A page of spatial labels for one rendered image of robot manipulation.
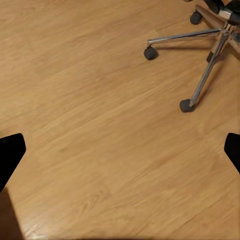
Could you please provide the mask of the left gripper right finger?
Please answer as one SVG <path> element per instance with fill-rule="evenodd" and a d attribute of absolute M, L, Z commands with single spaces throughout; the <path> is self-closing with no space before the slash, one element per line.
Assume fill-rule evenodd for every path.
<path fill-rule="evenodd" d="M 228 133 L 224 151 L 240 173 L 240 135 Z"/>

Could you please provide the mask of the swivel chair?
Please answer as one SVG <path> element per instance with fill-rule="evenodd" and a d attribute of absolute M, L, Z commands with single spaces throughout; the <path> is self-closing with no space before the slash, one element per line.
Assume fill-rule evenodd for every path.
<path fill-rule="evenodd" d="M 192 2 L 193 0 L 184 0 L 185 2 Z M 213 26 L 213 29 L 206 29 L 197 32 L 183 33 L 179 35 L 165 36 L 153 38 L 148 40 L 147 49 L 144 55 L 147 59 L 156 56 L 156 49 L 152 44 L 163 44 L 172 42 L 183 42 L 192 40 L 216 39 L 211 51 L 207 57 L 208 66 L 204 72 L 200 83 L 198 84 L 193 96 L 180 102 L 180 109 L 182 112 L 190 112 L 194 109 L 202 88 L 205 85 L 208 76 L 213 69 L 218 56 L 222 53 L 227 44 L 231 44 L 233 48 L 240 54 L 240 0 L 229 0 L 225 5 L 222 0 L 204 0 L 208 7 L 220 17 L 226 18 L 223 21 L 213 13 L 197 4 L 194 8 L 193 14 L 190 16 L 190 21 L 197 24 L 202 19 L 202 16 Z"/>

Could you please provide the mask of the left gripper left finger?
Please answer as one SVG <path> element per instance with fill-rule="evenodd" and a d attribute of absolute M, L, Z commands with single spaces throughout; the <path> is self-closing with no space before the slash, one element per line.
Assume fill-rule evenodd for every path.
<path fill-rule="evenodd" d="M 21 133 L 0 138 L 0 193 L 26 152 Z"/>

